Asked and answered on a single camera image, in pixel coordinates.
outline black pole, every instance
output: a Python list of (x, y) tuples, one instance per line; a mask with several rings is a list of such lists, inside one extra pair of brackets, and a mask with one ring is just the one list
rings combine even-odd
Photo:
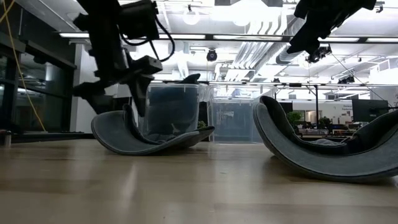
[(319, 129), (319, 100), (318, 100), (318, 86), (315, 85), (315, 101), (317, 104), (317, 129)]

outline yellow cable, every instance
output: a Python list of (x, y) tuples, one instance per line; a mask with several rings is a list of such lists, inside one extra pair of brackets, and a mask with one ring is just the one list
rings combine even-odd
[(23, 86), (24, 86), (24, 88), (25, 88), (26, 95), (27, 95), (27, 99), (29, 100), (29, 103), (30, 103), (30, 105), (31, 105), (31, 107), (32, 107), (32, 109), (33, 109), (33, 112), (34, 112), (35, 115), (36, 115), (36, 118), (39, 120), (39, 123), (40, 123), (40, 125), (41, 125), (43, 131), (46, 131), (45, 128), (44, 128), (43, 122), (42, 122), (42, 120), (40, 119), (39, 115), (37, 114), (36, 108), (35, 108), (35, 106), (33, 105), (32, 100), (30, 99), (30, 95), (29, 95), (29, 93), (28, 93), (28, 91), (27, 91), (27, 88), (26, 88), (24, 76), (22, 75), (21, 67), (19, 66), (17, 52), (15, 51), (14, 39), (12, 38), (11, 26), (10, 26), (10, 22), (8, 21), (8, 15), (7, 15), (7, 14), (8, 14), (8, 11), (11, 9), (12, 5), (14, 4), (14, 1), (15, 1), (15, 0), (13, 0), (13, 1), (11, 2), (9, 8), (7, 9), (6, 1), (3, 0), (2, 5), (4, 6), (4, 12), (5, 12), (5, 13), (4, 13), (4, 15), (2, 16), (2, 18), (3, 18), (4, 16), (6, 17), (7, 26), (8, 26), (8, 33), (9, 33), (9, 35), (10, 35), (10, 41), (11, 41), (11, 45), (12, 45), (12, 51), (14, 52), (15, 61), (16, 61), (16, 63), (17, 63), (17, 68), (18, 68), (18, 72), (19, 72), (19, 75), (21, 76), (22, 84), (23, 84)]
[(2, 20), (8, 15), (8, 12), (11, 10), (11, 7), (14, 5), (15, 0), (12, 0), (10, 6), (8, 6), (8, 9), (6, 10), (6, 8), (4, 8), (4, 15), (1, 16), (0, 18), (0, 23), (2, 22)]

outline plastic bin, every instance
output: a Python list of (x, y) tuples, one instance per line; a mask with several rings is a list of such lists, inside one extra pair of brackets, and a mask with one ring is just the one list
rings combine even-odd
[(210, 140), (262, 143), (254, 125), (252, 107), (259, 101), (260, 96), (272, 96), (274, 92), (272, 87), (213, 86), (208, 116), (209, 124), (216, 129)]
[(140, 132), (149, 139), (160, 140), (150, 136), (176, 136), (196, 130), (201, 92), (201, 85), (196, 84), (151, 84), (146, 115), (139, 118)]

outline security camera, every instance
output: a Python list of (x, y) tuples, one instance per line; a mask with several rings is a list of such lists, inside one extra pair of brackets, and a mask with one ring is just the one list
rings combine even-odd
[(210, 49), (209, 52), (207, 53), (207, 61), (208, 62), (214, 62), (217, 60), (217, 53), (215, 49)]

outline clear plastic bin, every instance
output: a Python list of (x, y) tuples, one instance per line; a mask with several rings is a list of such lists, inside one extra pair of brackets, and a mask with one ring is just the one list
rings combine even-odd
[(146, 115), (139, 118), (140, 132), (149, 137), (176, 136), (196, 130), (202, 96), (201, 85), (151, 84), (147, 91)]
[(212, 86), (210, 91), (209, 124), (216, 128), (211, 141), (262, 143), (254, 125), (252, 107), (260, 96), (272, 96), (273, 87), (220, 85)]

